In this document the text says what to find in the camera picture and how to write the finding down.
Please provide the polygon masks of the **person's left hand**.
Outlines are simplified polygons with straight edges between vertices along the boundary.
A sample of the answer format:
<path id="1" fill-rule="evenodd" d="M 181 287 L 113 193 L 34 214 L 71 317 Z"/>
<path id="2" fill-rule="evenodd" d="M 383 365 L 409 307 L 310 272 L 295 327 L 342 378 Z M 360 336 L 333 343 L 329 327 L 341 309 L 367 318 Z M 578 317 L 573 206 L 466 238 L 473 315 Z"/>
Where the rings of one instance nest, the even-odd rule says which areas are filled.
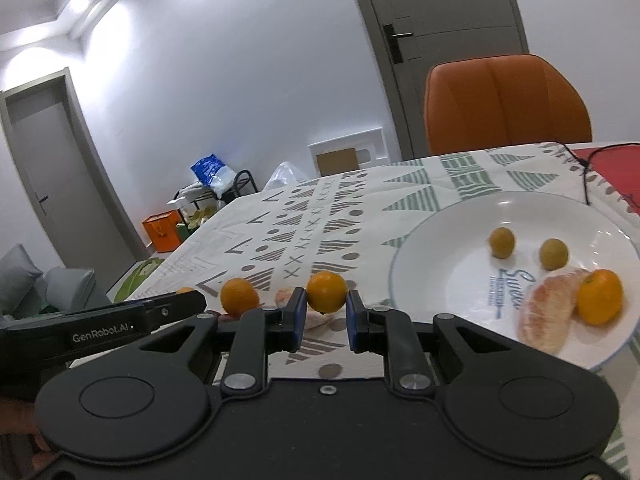
<path id="1" fill-rule="evenodd" d="M 2 398 L 1 478 L 28 478 L 53 457 L 36 424 L 34 404 Z"/>

